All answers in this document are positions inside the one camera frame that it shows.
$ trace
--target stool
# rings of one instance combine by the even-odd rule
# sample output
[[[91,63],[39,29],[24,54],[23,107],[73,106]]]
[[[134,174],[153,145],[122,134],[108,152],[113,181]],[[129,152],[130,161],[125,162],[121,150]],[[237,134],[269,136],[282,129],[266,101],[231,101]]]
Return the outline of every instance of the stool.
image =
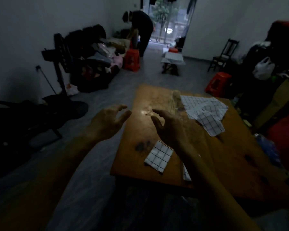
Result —
[[[218,72],[206,87],[205,92],[210,93],[215,97],[223,97],[226,94],[226,89],[230,83],[230,74],[225,72]]]
[[[178,53],[179,50],[176,49],[176,48],[169,48],[169,52],[171,52],[171,53]]]
[[[137,49],[129,49],[124,58],[124,69],[131,69],[136,72],[140,68],[139,65],[139,50]]]

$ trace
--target cable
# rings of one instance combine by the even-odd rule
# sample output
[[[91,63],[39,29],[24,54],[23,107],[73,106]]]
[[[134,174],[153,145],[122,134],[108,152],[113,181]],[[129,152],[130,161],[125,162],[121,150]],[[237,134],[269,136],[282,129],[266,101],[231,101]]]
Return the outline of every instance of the cable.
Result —
[[[41,66],[36,66],[35,69],[36,69],[36,71],[39,71],[39,70],[40,70],[40,71],[42,72],[42,74],[44,75],[47,83],[50,85],[51,89],[52,89],[52,90],[54,91],[54,93],[57,95],[57,93],[55,92],[54,88],[52,87],[52,85],[50,84],[49,80],[47,79],[46,75],[45,75],[44,72],[42,71]]]

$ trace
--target doorway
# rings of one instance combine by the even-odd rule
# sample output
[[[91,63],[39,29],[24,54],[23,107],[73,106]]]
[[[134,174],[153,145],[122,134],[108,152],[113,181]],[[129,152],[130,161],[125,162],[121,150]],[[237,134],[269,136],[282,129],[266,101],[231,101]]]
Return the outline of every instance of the doorway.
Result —
[[[154,23],[150,42],[175,45],[175,40],[186,37],[196,0],[143,0],[143,9]]]

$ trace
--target fan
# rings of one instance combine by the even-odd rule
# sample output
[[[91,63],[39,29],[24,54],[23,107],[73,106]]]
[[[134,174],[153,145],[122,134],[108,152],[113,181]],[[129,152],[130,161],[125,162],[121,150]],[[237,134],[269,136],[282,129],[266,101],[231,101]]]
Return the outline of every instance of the fan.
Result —
[[[54,63],[54,68],[62,91],[60,94],[45,97],[43,100],[45,100],[49,106],[59,110],[68,120],[81,118],[88,112],[88,105],[81,101],[71,101],[66,93],[59,64],[62,65],[66,73],[72,74],[74,73],[74,64],[68,46],[59,33],[54,35],[54,47],[55,49],[52,50],[45,49],[42,51],[42,55],[45,61]]]

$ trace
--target hand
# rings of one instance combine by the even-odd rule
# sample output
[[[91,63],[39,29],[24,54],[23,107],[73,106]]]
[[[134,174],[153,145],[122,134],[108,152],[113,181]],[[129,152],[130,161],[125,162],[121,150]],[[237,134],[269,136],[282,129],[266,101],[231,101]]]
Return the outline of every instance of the hand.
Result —
[[[126,108],[126,105],[120,104],[102,109],[95,115],[91,123],[85,129],[85,135],[93,142],[110,139],[121,129],[123,123],[131,116],[131,111],[128,110],[116,119],[118,112]]]
[[[160,117],[165,119],[165,124],[162,126],[158,117],[151,116],[158,136],[165,144],[176,150],[177,147],[188,142],[181,121],[177,116],[172,115],[170,112],[165,110],[153,109],[153,112],[159,114]]]

